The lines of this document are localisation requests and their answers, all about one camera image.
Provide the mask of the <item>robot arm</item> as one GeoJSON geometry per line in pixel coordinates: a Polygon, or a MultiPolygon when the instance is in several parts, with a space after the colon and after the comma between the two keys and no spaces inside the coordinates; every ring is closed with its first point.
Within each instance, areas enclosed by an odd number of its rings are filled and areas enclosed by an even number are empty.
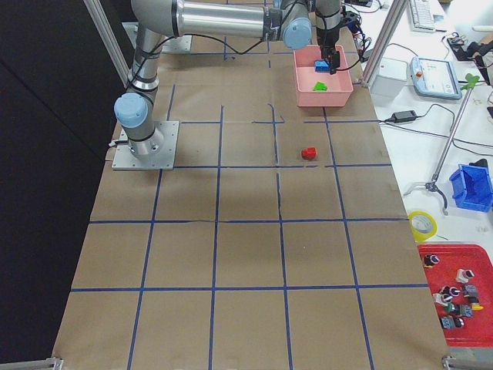
{"type": "Polygon", "coordinates": [[[131,158],[157,167],[161,154],[174,156],[176,140],[153,121],[159,86],[158,65],[163,46],[185,35],[226,35],[281,41],[292,50],[312,38],[332,74],[340,68],[336,44],[342,26],[339,1],[275,1],[270,7],[221,5],[191,1],[134,1],[138,32],[126,92],[114,104],[116,118],[127,136],[131,158]]]}

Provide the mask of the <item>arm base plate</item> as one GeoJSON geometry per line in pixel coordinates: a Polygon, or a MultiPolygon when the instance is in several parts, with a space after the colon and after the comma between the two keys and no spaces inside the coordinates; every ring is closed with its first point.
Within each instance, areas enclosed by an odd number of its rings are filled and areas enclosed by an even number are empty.
{"type": "Polygon", "coordinates": [[[176,158],[179,121],[154,121],[153,135],[146,141],[130,140],[120,130],[112,168],[114,170],[172,170],[176,158]]]}
{"type": "Polygon", "coordinates": [[[162,54],[190,54],[193,37],[184,35],[178,38],[164,39],[162,54]]]}

